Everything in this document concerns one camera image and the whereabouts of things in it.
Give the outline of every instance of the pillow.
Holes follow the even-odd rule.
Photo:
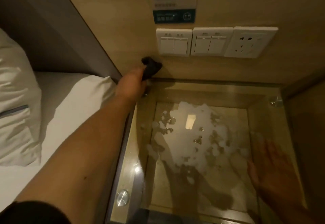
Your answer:
[[[24,50],[0,29],[0,166],[41,158],[41,89]]]

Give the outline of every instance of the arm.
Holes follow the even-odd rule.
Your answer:
[[[295,169],[287,155],[274,143],[259,145],[260,164],[248,161],[247,172],[254,188],[285,224],[316,224],[302,205],[302,192]]]
[[[142,74],[142,68],[135,69],[120,80],[115,97],[60,145],[16,201],[44,201],[73,224],[93,222],[126,117],[146,87]]]

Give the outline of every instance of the headboard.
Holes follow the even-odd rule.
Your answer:
[[[121,75],[70,0],[0,0],[0,27],[36,71]]]

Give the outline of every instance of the white bed sheet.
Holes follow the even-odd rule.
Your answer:
[[[8,206],[59,145],[115,92],[111,78],[87,74],[35,73],[42,89],[40,165],[0,167],[0,211]]]

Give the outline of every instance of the white wall plate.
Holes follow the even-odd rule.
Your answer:
[[[224,56],[257,58],[277,31],[277,27],[236,26]]]
[[[233,27],[196,27],[193,30],[193,56],[223,56]]]
[[[189,56],[192,29],[157,29],[157,44],[161,55]]]

